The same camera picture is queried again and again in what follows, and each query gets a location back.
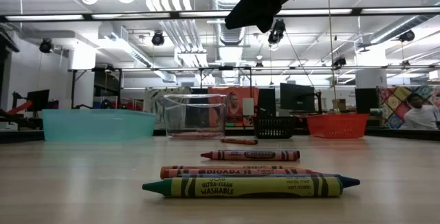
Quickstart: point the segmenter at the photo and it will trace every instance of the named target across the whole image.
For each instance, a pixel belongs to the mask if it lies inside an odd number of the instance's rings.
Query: desk
[[[164,165],[271,164],[209,161],[202,152],[243,148],[218,141],[0,145],[0,223],[438,223],[440,143],[307,136],[246,148],[289,148],[277,163],[359,178],[332,199],[165,199],[141,190]]]

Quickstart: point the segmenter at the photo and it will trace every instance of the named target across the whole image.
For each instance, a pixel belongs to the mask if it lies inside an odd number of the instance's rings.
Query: crayon tip
[[[203,153],[203,154],[200,154],[200,156],[205,157],[205,158],[208,158],[208,159],[212,159],[212,152],[209,152],[209,153]]]
[[[341,180],[344,188],[360,185],[359,179],[353,179],[353,178],[343,177],[343,176],[339,176],[338,178]]]
[[[163,194],[166,197],[171,196],[171,180],[163,180],[154,183],[144,183],[143,190]]]

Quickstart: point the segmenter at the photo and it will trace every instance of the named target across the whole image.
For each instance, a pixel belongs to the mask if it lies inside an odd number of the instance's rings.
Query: green crayon
[[[337,177],[172,178],[142,186],[165,197],[338,197],[343,188]]]

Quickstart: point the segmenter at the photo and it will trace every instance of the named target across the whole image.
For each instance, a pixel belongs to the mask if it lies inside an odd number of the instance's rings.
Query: ceiling
[[[191,6],[195,10],[210,10],[210,0],[190,0]],[[386,6],[420,6],[427,0],[330,0],[332,8],[354,8],[354,7],[386,7]],[[288,1],[283,8],[327,8],[328,0],[295,0]],[[149,9],[145,0],[135,0],[132,3],[121,3],[118,0],[98,0],[93,5],[85,5],[81,0],[0,0],[0,14],[47,14],[47,13],[75,13],[75,12],[148,12]],[[331,43],[333,48],[337,48],[344,43],[352,44],[352,48],[345,51],[344,55],[348,59],[348,64],[354,64],[355,50],[354,45],[359,41],[349,41],[353,36],[360,32],[368,36],[401,16],[362,16],[357,17],[333,17],[331,20],[331,30],[327,17],[317,18],[288,18],[285,19],[286,33],[289,37],[284,37],[280,42],[279,49],[271,52],[265,42],[264,34],[261,34],[256,27],[249,27],[246,32],[246,40],[243,48],[241,65],[253,66],[256,56],[263,57],[265,66],[298,66],[299,62],[295,52],[301,58],[301,62],[306,66],[321,65],[321,59],[329,60]],[[195,21],[197,31],[201,37],[203,48],[207,51],[207,61],[210,65],[218,65],[218,41],[215,25],[211,20],[198,19]],[[177,67],[175,60],[175,46],[168,37],[165,37],[165,44],[154,47],[151,37],[155,30],[160,30],[159,21],[106,21],[114,30],[120,30],[123,26],[129,32],[130,42],[136,46],[141,53],[152,58],[157,67]],[[79,34],[87,34],[90,27],[96,24],[85,22],[69,23],[26,23],[25,27],[29,30],[73,30]],[[413,29],[416,39],[412,43],[404,43],[404,57],[408,58],[417,54],[428,52],[440,46],[440,34],[435,32],[440,30],[440,18],[437,16],[428,22]],[[100,34],[100,39],[95,43],[100,46],[101,53],[97,55],[98,63],[113,63],[121,67],[133,67],[133,59],[120,49],[115,49],[105,42],[102,37],[109,34]],[[389,64],[399,64],[402,61],[402,45],[399,41],[385,42],[386,57]],[[425,59],[418,61],[418,65],[433,64],[440,61],[438,54],[433,54]],[[281,74],[282,71],[272,71],[272,74]],[[270,74],[270,72],[260,71],[256,74]],[[303,74],[296,71],[292,74]],[[128,77],[157,77],[154,74],[127,74]]]

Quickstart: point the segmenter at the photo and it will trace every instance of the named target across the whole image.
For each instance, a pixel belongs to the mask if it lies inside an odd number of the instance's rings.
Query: black wire basket
[[[254,132],[259,139],[287,139],[294,134],[296,117],[254,117]]]

